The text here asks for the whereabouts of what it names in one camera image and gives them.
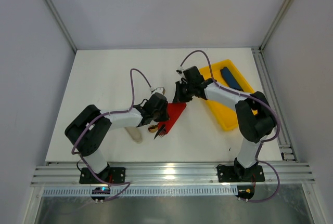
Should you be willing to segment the red paper napkin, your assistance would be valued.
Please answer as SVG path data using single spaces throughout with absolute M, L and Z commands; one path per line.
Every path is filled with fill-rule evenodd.
M 187 104 L 186 103 L 169 103 L 167 110 L 169 119 L 165 122 L 158 123 L 158 136 L 166 135 L 170 132 L 176 121 L 179 119 L 180 115 L 185 110 Z

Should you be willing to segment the gold spoon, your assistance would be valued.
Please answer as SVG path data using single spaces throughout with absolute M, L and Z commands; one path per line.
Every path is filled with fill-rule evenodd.
M 150 133 L 155 133 L 155 132 L 158 130 L 158 128 L 159 128 L 158 125 L 150 125 L 150 126 L 148 127 L 148 131 L 149 131 Z

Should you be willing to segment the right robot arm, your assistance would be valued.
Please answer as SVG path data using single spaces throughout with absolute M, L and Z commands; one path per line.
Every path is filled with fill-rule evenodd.
M 274 112 L 259 91 L 244 93 L 222 85 L 213 78 L 204 79 L 196 66 L 176 72 L 181 79 L 175 83 L 174 103 L 188 103 L 193 97 L 217 102 L 236 112 L 238 128 L 243 136 L 234 165 L 230 167 L 236 181 L 249 181 L 258 167 L 258 156 L 272 130 L 277 126 Z

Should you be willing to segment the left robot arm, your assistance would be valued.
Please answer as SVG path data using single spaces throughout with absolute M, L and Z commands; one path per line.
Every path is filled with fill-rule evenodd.
M 115 176 L 99 148 L 107 132 L 127 127 L 142 127 L 151 122 L 169 119 L 168 101 L 161 93 L 153 93 L 141 106 L 129 110 L 101 113 L 95 105 L 88 105 L 65 129 L 65 136 L 73 144 L 72 154 L 78 154 L 86 167 L 81 170 L 80 184 L 124 185 L 124 178 Z

